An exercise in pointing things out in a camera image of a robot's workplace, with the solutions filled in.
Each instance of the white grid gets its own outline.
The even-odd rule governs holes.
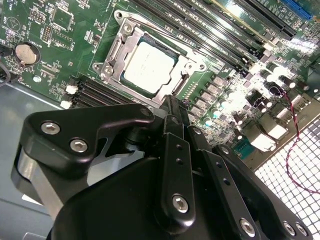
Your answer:
[[[290,172],[304,187],[320,191],[320,120],[315,120],[300,137],[301,141],[290,154]],[[296,187],[286,173],[286,156],[293,143],[288,143],[255,174],[302,219],[314,240],[320,240],[320,194]]]

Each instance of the screw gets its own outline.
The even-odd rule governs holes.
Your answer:
[[[173,116],[172,118],[172,122],[174,122],[175,124],[179,124],[179,120],[175,117],[175,116]]]
[[[284,221],[283,225],[284,225],[285,229],[287,230],[287,232],[290,233],[291,236],[295,236],[296,235],[295,230],[293,229],[293,227],[289,223]]]
[[[240,225],[243,231],[251,238],[253,238],[256,235],[254,227],[251,225],[250,222],[248,222],[247,219],[241,218],[240,219]]]
[[[60,132],[60,127],[58,124],[48,121],[41,125],[41,130],[45,134],[56,135]]]
[[[148,110],[148,109],[146,109],[146,108],[141,108],[140,109],[140,111],[141,111],[141,113],[143,114],[143,115],[145,115],[145,116],[147,116],[147,117],[149,117],[150,116],[150,111]]]
[[[130,34],[130,33],[132,33],[133,28],[132,28],[132,26],[131,26],[130,24],[125,24],[125,25],[123,26],[123,30],[124,30],[127,34]]]
[[[225,154],[229,154],[228,149],[226,149],[224,146],[221,147],[222,152],[224,152]]]
[[[200,131],[198,128],[196,128],[196,127],[193,128],[193,131],[194,131],[196,134],[198,134],[198,135],[201,134],[201,131]]]
[[[299,223],[296,223],[295,225],[304,236],[308,236],[307,231],[304,229],[303,226],[301,226]]]
[[[33,81],[36,82],[36,83],[40,83],[41,80],[42,80],[41,77],[38,76],[38,75],[34,75],[32,79],[33,79]]]
[[[182,196],[174,196],[172,198],[172,204],[174,208],[182,214],[185,214],[189,209],[187,201]]]
[[[83,153],[87,151],[88,145],[81,139],[75,139],[70,142],[70,148],[76,153]]]

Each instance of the electrolytic capacitor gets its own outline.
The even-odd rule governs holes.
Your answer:
[[[212,108],[211,113],[214,119],[219,118],[221,115],[221,112],[219,111],[218,108]]]
[[[308,91],[310,89],[310,87],[304,81],[298,81],[297,86],[303,91]]]
[[[206,125],[207,127],[211,127],[213,125],[213,121],[210,117],[205,117],[203,119],[204,125]]]
[[[275,76],[273,74],[271,74],[270,72],[266,71],[262,77],[268,82],[268,83],[271,83],[274,81],[275,79]]]
[[[277,65],[277,64],[271,64],[268,69],[273,72],[275,75],[279,76],[283,73],[283,67]]]
[[[272,102],[270,102],[268,98],[265,98],[262,102],[267,108],[272,106]]]
[[[267,111],[267,108],[264,104],[259,104],[258,107],[257,107],[261,113],[265,113]]]
[[[236,122],[236,124],[238,124],[238,125],[241,125],[244,122],[244,121],[242,121],[242,118],[238,114],[234,114],[233,118],[234,118],[234,121]]]
[[[296,83],[286,76],[280,76],[279,79],[291,89],[296,86]]]
[[[229,106],[229,102],[224,98],[220,99],[219,103],[220,103],[221,107],[223,107],[223,108],[227,108]]]
[[[233,130],[233,132],[234,132],[234,135],[235,135],[236,139],[238,139],[238,140],[241,140],[244,137],[237,128],[235,128]]]

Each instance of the screw hole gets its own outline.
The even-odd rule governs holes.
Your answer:
[[[117,19],[122,19],[122,13],[121,12],[117,12],[115,14],[115,16],[116,16]]]
[[[220,162],[216,162],[215,164],[217,165],[218,168],[222,169],[222,165],[220,164]]]
[[[175,161],[177,164],[179,164],[181,166],[184,164],[184,162],[180,158],[177,158]]]
[[[226,178],[223,179],[223,182],[224,182],[226,185],[228,185],[228,186],[231,185],[231,183],[230,183],[230,182],[228,181],[228,179],[226,179]]]

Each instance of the pcie slot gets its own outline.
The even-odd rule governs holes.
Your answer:
[[[299,17],[307,20],[312,19],[313,16],[307,13],[305,10],[303,10],[303,8],[299,6],[299,4],[297,4],[295,1],[293,0],[281,0],[281,1],[285,5],[287,5],[293,12],[295,12],[295,14],[297,14]]]
[[[201,12],[201,10],[196,5],[190,4],[188,0],[175,0],[175,2],[179,4],[181,7],[185,8],[186,10],[189,10],[191,14],[201,19],[201,21],[205,23],[207,26],[214,27],[215,30],[232,40],[235,44],[238,45],[238,47],[246,50],[249,54],[252,54],[254,56],[258,56],[260,54],[257,49],[249,45],[241,38],[234,36],[234,32],[224,27],[216,19],[208,17],[206,14]]]
[[[163,13],[162,11],[152,7],[151,5],[147,4],[145,1],[141,0],[131,0],[131,2],[135,3],[137,6],[140,6],[145,11],[148,11],[150,14],[156,15],[158,18],[162,19],[168,27],[174,29],[182,36],[186,36],[186,39],[192,40],[195,44],[198,45],[198,47],[205,49],[208,53],[211,54],[213,58],[217,58],[222,62],[225,62],[229,64],[231,67],[235,68],[238,72],[241,72],[243,76],[246,76],[248,73],[244,70],[243,66],[235,64],[232,59],[230,59],[228,56],[223,55],[219,53],[217,50],[212,48],[211,46],[207,45],[205,41],[203,41],[201,38],[197,37],[196,35],[192,35],[189,33],[189,31],[185,31],[182,29],[182,26],[175,23],[174,21],[170,20],[168,16]]]
[[[234,30],[236,30],[238,33],[240,33],[243,37],[262,45],[261,42],[262,39],[256,35],[251,35],[250,33],[246,32],[244,29],[239,27],[234,21],[229,19],[225,14],[223,14],[215,5],[213,4],[206,4],[205,7],[209,9],[213,14],[215,14],[217,17],[225,21],[227,24],[229,24]]]
[[[165,9],[168,12],[168,14],[172,15],[174,18],[176,19],[180,18],[181,21],[185,20],[187,24],[192,26],[194,29],[197,29],[197,32],[199,32],[201,35],[205,36],[207,39],[210,39],[215,44],[219,45],[221,48],[226,49],[226,51],[229,52],[229,54],[231,54],[234,58],[238,58],[237,60],[239,62],[243,62],[244,64],[246,64],[250,60],[246,56],[243,56],[242,54],[240,54],[239,51],[231,47],[228,43],[219,39],[210,30],[202,26],[196,20],[192,19],[191,17],[186,19],[186,16],[180,13],[177,9],[174,9],[175,6],[169,3],[167,0],[153,0],[153,1],[157,3],[159,6],[161,6],[163,9]]]
[[[253,14],[266,27],[272,29],[283,38],[291,40],[297,34],[295,30],[257,0],[234,0],[234,2]]]

